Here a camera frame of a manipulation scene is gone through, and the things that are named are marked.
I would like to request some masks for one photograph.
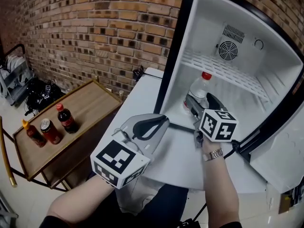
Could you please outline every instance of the silver watch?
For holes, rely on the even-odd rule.
[[[203,159],[204,161],[211,161],[217,157],[221,157],[223,156],[223,150],[222,148],[218,149],[218,150],[215,150],[215,151],[212,151],[210,153],[207,153],[207,154],[203,154]]]

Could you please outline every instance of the orange bottle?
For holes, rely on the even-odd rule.
[[[27,131],[28,137],[35,142],[39,147],[46,145],[47,140],[38,132],[37,128],[30,125],[29,122],[22,119],[22,126]]]

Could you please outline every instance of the refrigerator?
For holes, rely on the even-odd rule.
[[[238,152],[279,192],[304,176],[304,57],[246,0],[182,0],[154,113],[193,129],[183,101],[202,72],[209,92],[239,121]]]

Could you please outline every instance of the person's leg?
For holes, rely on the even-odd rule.
[[[183,214],[188,189],[165,184],[136,216],[149,227],[176,228]]]

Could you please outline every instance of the wooden cart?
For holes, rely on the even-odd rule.
[[[57,119],[56,104],[59,102],[70,110],[79,124],[76,133],[67,133]],[[3,130],[0,119],[1,149],[12,186],[17,186],[13,173],[28,181],[57,190],[62,190],[56,188],[59,183],[62,183],[67,190],[81,183],[91,170],[90,154],[121,104],[117,96],[96,81],[78,87],[29,120],[30,124],[40,130],[41,120],[48,118],[63,135],[60,143],[54,145],[47,142],[42,148],[33,143],[22,127],[14,133],[13,138],[10,137]],[[14,142],[24,174],[11,168],[3,134]],[[34,179],[39,173],[44,177],[46,184]]]

